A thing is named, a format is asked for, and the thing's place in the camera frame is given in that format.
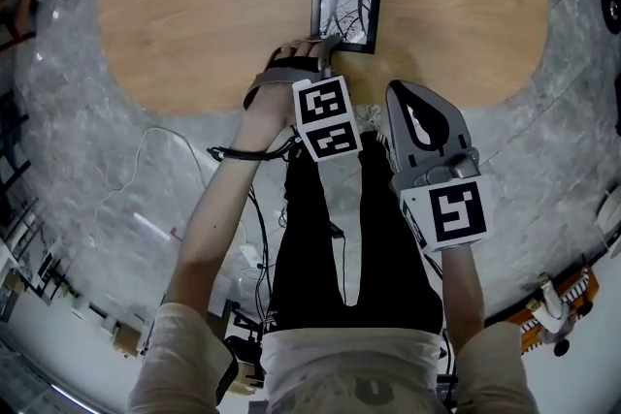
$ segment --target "wooden table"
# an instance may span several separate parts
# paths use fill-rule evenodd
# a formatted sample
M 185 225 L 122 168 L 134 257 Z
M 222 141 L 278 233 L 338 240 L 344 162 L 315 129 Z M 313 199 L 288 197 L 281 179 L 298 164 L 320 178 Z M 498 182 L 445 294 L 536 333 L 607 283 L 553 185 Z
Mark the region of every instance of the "wooden table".
M 162 113 L 230 111 L 272 50 L 308 36 L 311 0 L 99 0 L 118 84 Z M 494 106 L 529 82 L 547 0 L 381 0 L 376 54 L 340 53 L 356 104 L 384 102 L 392 79 L 463 108 Z

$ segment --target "t-shirt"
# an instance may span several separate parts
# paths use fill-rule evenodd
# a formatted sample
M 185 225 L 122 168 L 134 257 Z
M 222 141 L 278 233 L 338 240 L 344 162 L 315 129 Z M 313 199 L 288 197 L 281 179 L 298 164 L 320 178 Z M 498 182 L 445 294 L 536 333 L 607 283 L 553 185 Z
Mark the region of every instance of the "t-shirt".
M 457 412 L 537 413 L 520 330 L 499 323 L 457 356 Z M 440 338 L 400 329 L 305 329 L 267 334 L 262 365 L 273 414 L 445 413 L 436 396 Z M 228 349 L 193 309 L 162 305 L 128 412 L 214 413 Z

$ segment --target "gray floor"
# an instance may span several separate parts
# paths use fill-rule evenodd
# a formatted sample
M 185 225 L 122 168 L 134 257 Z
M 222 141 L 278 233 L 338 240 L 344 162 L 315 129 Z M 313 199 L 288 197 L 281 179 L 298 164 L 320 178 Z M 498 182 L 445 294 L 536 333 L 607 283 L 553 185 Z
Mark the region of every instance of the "gray floor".
M 516 302 L 542 271 L 561 271 L 601 244 L 594 227 L 604 189 L 619 174 L 620 141 L 614 125 L 612 83 L 621 70 L 618 37 L 606 30 L 600 0 L 549 0 L 545 56 L 531 84 L 494 109 L 465 111 L 482 170 L 492 176 L 496 234 L 474 246 L 487 313 Z M 227 143 L 235 113 L 185 118 L 160 116 L 130 102 L 114 83 L 101 50 L 96 0 L 43 0 L 38 36 L 13 57 L 0 58 L 4 73 L 15 65 L 16 88 L 31 119 L 23 148 L 33 163 L 27 180 L 53 212 L 49 222 L 75 258 L 74 285 L 108 309 L 148 309 L 159 304 L 179 250 L 133 217 L 180 234 L 201 193 L 196 165 L 183 142 L 162 132 L 145 139 L 136 181 L 113 194 L 134 171 L 144 131 L 153 125 L 186 136 L 195 150 Z M 205 179 L 212 163 L 200 154 Z M 333 221 L 347 235 L 348 299 L 360 270 L 355 158 L 321 166 Z M 255 182 L 266 216 L 272 253 L 282 229 L 284 164 L 261 166 Z M 254 212 L 247 208 L 227 257 L 220 295 L 242 294 L 253 308 L 251 278 L 239 244 L 259 243 Z M 335 258 L 341 262 L 341 243 Z M 312 254 L 300 254 L 312 262 Z

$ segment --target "box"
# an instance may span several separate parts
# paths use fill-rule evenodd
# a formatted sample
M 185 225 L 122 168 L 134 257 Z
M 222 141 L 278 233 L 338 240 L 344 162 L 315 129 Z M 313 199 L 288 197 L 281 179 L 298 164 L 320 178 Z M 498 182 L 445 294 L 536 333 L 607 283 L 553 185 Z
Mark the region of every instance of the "box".
M 402 190 L 400 206 L 421 249 L 445 250 L 493 233 L 492 195 L 486 175 Z

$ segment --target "white cable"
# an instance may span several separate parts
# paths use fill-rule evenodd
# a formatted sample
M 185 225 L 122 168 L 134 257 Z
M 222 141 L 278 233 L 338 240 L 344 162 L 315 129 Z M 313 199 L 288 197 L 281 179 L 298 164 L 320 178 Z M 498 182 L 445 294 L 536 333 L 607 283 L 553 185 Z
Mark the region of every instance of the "white cable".
M 145 144 L 145 139 L 147 138 L 147 135 L 151 131 L 162 131 L 162 132 L 170 133 L 172 135 L 175 135 L 179 139 L 181 139 L 187 145 L 188 150 L 190 151 L 190 153 L 192 154 L 192 157 L 194 158 L 196 169 L 198 171 L 199 180 L 201 181 L 203 188 L 207 188 L 207 183 L 203 179 L 203 170 L 201 170 L 201 165 L 199 164 L 198 157 L 196 156 L 196 153 L 194 152 L 194 149 L 192 148 L 192 145 L 187 140 L 187 138 L 184 137 L 182 134 L 177 133 L 176 131 L 169 130 L 168 128 L 163 128 L 162 126 L 150 126 L 149 128 L 146 128 L 145 132 L 140 138 L 138 150 L 136 151 L 136 160 L 134 161 L 134 173 L 132 174 L 131 179 L 127 181 L 125 184 L 123 184 L 120 188 L 116 188 L 115 190 L 111 191 L 108 195 L 106 195 L 106 197 L 104 197 L 102 200 L 99 201 L 99 204 L 97 205 L 97 208 L 95 209 L 95 215 L 93 216 L 93 222 L 95 223 L 95 227 L 97 228 L 97 233 L 99 235 L 99 238 L 102 237 L 101 229 L 99 228 L 99 223 L 97 222 L 97 217 L 99 216 L 99 210 L 104 206 L 104 203 L 112 195 L 114 195 L 115 193 L 123 193 L 129 186 L 131 186 L 134 183 L 134 181 L 136 181 L 136 176 L 138 175 L 138 165 L 140 162 L 140 155 L 141 155 L 141 152 L 143 151 L 143 145 Z

